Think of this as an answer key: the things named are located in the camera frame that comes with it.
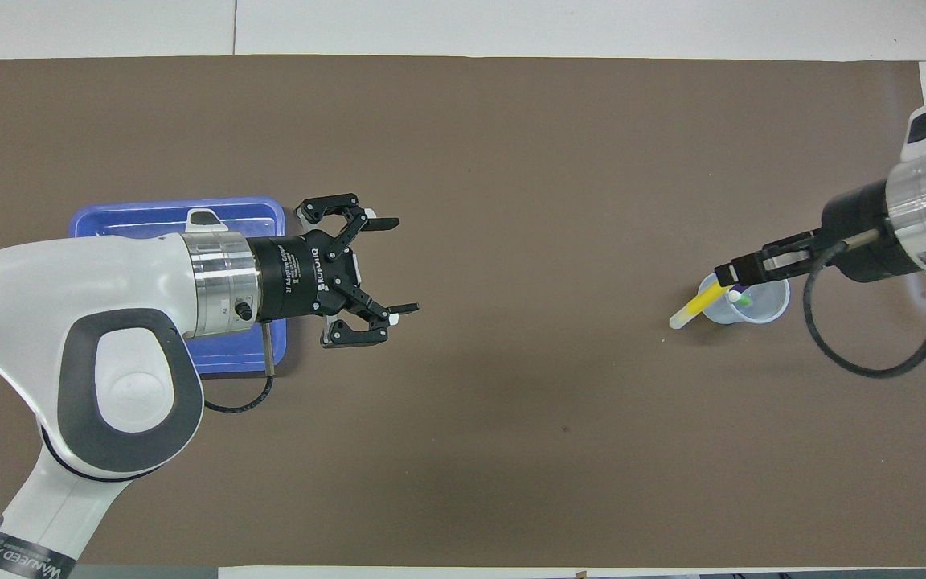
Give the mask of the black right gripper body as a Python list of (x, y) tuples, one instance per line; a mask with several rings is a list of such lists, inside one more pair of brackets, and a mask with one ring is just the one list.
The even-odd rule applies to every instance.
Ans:
[(883, 179), (837, 195), (821, 213), (821, 232), (833, 240), (878, 233), (877, 239), (846, 250), (830, 262), (856, 282), (875, 282), (920, 271), (890, 226), (886, 186)]

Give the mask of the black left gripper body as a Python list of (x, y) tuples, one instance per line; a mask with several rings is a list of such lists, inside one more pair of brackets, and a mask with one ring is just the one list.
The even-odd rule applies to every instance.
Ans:
[(349, 298), (338, 287), (357, 285), (357, 260), (349, 249), (328, 260), (332, 242), (334, 238), (321, 230), (248, 238), (260, 287), (256, 320), (337, 315), (350, 308)]

